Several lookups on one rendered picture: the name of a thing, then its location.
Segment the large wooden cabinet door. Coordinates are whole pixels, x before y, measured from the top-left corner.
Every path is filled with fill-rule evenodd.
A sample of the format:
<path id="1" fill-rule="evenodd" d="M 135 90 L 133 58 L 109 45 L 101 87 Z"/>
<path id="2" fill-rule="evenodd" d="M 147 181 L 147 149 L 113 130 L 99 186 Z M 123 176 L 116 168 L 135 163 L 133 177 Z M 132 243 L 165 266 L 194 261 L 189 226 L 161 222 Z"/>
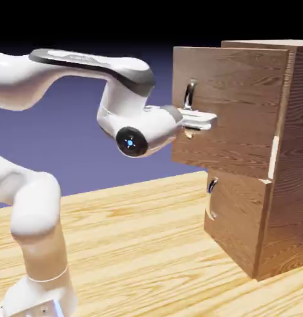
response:
<path id="1" fill-rule="evenodd" d="M 192 107 L 216 114 L 217 124 L 178 135 L 172 159 L 267 178 L 287 64 L 286 50 L 175 47 L 173 105 L 195 80 Z"/>

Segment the long curved metal handle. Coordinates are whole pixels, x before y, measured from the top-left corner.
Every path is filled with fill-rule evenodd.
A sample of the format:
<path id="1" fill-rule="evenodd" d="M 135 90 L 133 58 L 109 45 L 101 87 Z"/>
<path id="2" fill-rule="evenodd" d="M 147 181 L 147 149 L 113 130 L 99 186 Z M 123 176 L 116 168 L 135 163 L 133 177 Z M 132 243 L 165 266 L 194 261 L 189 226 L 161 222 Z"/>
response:
<path id="1" fill-rule="evenodd" d="M 183 110 L 188 115 L 190 115 L 193 111 L 192 100 L 193 100 L 194 90 L 195 90 L 196 84 L 197 83 L 195 80 L 190 80 L 189 83 L 187 84 L 187 87 L 186 87 Z M 186 124 L 184 125 L 184 132 L 185 132 L 185 135 L 187 136 L 188 139 L 193 138 L 193 132 L 191 131 L 191 128 L 189 127 L 189 125 L 186 125 Z"/>

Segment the light wood cabinet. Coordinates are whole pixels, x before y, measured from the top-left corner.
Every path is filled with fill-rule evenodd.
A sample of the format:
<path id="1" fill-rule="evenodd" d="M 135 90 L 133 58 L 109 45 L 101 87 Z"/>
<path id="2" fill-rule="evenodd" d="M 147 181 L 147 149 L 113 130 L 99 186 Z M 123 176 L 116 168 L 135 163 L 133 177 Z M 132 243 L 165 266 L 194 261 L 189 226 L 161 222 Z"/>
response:
<path id="1" fill-rule="evenodd" d="M 288 52 L 268 176 L 259 178 L 272 181 L 253 278 L 264 280 L 303 266 L 303 40 L 233 40 L 218 48 Z"/>

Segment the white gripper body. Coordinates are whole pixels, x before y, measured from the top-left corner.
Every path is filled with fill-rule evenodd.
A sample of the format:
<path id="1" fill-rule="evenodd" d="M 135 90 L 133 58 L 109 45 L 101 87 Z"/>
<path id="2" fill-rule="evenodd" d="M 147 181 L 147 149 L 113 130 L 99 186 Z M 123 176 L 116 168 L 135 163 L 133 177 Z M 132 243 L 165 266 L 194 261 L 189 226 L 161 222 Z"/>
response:
<path id="1" fill-rule="evenodd" d="M 182 125 L 185 128 L 197 131 L 210 130 L 217 122 L 217 115 L 198 110 L 186 110 L 179 108 L 182 115 Z"/>

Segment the small wooden cabinet door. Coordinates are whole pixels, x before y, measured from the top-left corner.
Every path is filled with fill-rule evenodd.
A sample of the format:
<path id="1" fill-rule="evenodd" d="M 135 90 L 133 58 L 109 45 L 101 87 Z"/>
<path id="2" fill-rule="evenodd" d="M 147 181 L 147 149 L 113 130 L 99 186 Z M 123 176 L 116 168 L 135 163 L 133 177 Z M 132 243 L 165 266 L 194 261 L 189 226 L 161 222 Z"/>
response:
<path id="1" fill-rule="evenodd" d="M 251 278 L 257 276 L 261 233 L 272 181 L 208 171 L 208 182 L 217 179 L 211 192 L 204 229 Z"/>

